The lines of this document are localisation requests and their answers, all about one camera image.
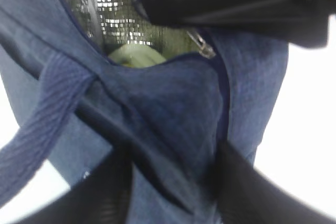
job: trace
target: metal zipper pull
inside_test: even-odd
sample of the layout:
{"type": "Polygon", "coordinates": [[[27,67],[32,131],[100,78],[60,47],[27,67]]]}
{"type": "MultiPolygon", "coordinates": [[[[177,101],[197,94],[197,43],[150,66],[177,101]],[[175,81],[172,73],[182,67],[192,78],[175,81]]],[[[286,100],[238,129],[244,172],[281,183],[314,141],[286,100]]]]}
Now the metal zipper pull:
{"type": "Polygon", "coordinates": [[[198,45],[200,48],[199,53],[207,58],[212,59],[216,56],[216,53],[212,46],[210,46],[195,29],[189,29],[187,31],[191,39],[198,45]]]}

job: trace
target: white surface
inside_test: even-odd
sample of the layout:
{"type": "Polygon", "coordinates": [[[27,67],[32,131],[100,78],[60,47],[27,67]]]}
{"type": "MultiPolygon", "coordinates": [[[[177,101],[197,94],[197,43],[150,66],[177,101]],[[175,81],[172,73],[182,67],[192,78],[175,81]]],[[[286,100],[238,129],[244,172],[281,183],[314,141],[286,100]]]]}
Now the white surface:
{"type": "Polygon", "coordinates": [[[336,218],[336,22],[322,50],[290,47],[289,65],[256,167],[336,218]]]}
{"type": "MultiPolygon", "coordinates": [[[[336,27],[327,49],[291,46],[282,86],[256,167],[285,190],[336,217],[336,27]]],[[[0,148],[17,124],[0,85],[0,148]]],[[[46,162],[33,181],[0,210],[0,224],[36,211],[69,189],[46,162]]]]}

